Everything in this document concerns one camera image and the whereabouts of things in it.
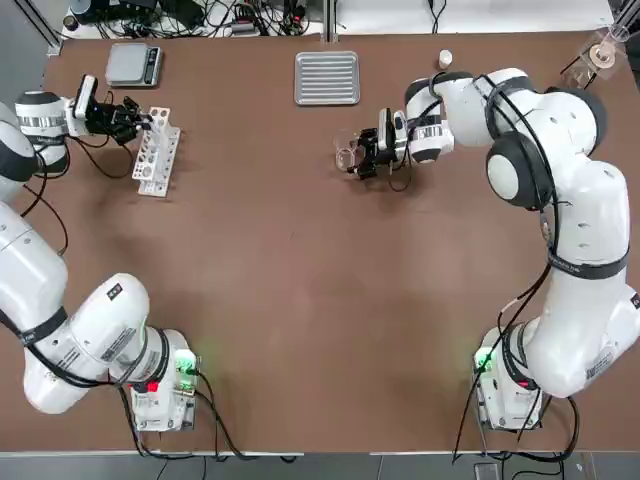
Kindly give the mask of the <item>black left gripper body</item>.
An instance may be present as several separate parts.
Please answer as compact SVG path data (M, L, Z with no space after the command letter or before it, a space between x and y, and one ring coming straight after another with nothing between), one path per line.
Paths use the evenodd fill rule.
M117 120L127 108L122 104L111 104L90 100L85 112L85 127L90 134L124 136L128 127Z

